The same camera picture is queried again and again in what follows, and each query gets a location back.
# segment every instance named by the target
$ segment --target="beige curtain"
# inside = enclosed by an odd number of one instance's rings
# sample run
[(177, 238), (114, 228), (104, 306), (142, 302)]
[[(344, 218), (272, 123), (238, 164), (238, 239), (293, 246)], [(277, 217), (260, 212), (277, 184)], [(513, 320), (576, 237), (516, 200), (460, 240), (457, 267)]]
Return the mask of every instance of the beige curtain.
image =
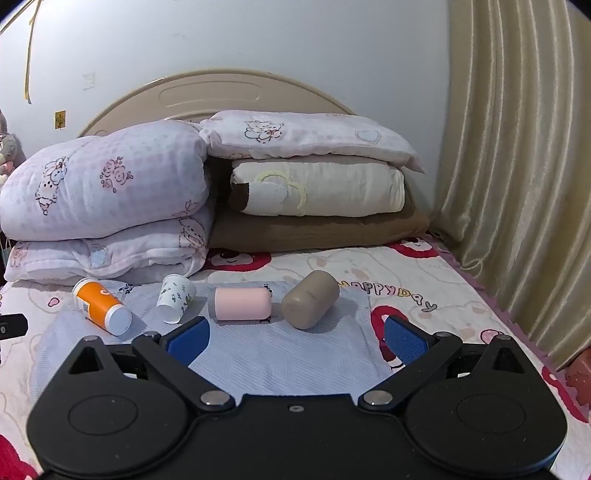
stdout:
[(591, 345), (591, 22), (565, 0), (450, 0), (433, 226), (561, 368)]

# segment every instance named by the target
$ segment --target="light blue towel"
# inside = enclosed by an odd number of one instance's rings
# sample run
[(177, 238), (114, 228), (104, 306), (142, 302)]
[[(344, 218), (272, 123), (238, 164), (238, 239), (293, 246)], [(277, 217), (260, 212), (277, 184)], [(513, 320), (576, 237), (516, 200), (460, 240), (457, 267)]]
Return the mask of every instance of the light blue towel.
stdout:
[[(178, 325), (167, 325), (157, 317), (155, 304), (159, 284), (139, 287), (103, 281), (134, 313), (130, 329), (114, 337), (76, 311), (64, 306), (41, 337), (31, 373), (31, 395), (37, 400), (57, 368), (86, 335), (98, 335), (107, 344), (129, 343), (148, 330), (165, 334)], [(272, 290), (273, 314), (266, 323), (226, 323), (209, 319), (207, 295), (210, 288), (261, 287)], [(197, 296), (185, 319), (197, 314), (208, 319), (210, 340), (190, 368), (240, 401), (245, 393), (258, 395), (359, 395), (391, 375), (382, 359), (369, 321), (369, 299), (357, 288), (341, 288), (336, 304), (310, 330), (301, 331), (281, 316), (278, 303), (294, 286), (288, 282), (245, 282), (240, 284), (196, 283)]]

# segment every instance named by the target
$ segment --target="paper cup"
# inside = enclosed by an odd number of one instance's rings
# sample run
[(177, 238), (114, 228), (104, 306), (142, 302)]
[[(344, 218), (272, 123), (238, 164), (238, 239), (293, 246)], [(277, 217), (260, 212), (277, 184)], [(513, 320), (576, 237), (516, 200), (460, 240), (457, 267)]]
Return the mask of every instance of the paper cup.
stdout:
[(197, 287), (182, 275), (167, 275), (156, 302), (158, 316), (166, 323), (178, 323), (197, 294)]

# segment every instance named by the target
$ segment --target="headboard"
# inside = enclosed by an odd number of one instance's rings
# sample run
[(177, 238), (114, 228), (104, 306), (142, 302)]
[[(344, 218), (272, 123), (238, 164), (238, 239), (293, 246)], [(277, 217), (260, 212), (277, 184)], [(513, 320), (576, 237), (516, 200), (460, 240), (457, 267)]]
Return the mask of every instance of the headboard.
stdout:
[(80, 133), (111, 132), (163, 118), (199, 122), (221, 110), (261, 112), (353, 112), (304, 83), (255, 70), (198, 70), (155, 80), (100, 113)]

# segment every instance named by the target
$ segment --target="bed sheet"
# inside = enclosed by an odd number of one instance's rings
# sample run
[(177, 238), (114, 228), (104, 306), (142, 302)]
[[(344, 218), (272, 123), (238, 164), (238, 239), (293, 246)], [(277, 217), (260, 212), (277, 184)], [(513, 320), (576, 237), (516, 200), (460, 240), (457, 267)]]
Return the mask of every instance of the bed sheet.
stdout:
[[(403, 368), (379, 339), (384, 318), (397, 314), (429, 333), (447, 330), (465, 342), (488, 343), (499, 332), (516, 337), (563, 407), (569, 431), (552, 472), (563, 480), (591, 480), (591, 427), (588, 411), (581, 411), (567, 389), (538, 358), (511, 325), (501, 321), (485, 299), (441, 256), (431, 243), (413, 239), (384, 247), (344, 248), (293, 254), (239, 254), (211, 249), (194, 281), (298, 281), (312, 270), (326, 270), (343, 286), (365, 290), (371, 304), (375, 347), (392, 371)], [(125, 301), (134, 286), (115, 294)], [(40, 466), (28, 444), (25, 424), (31, 409), (29, 376), (35, 349), (45, 328), (69, 301), (68, 287), (20, 281), (1, 291), (0, 313), (24, 313), (29, 332), (23, 338), (2, 341), (0, 357), (0, 476), (21, 480)]]

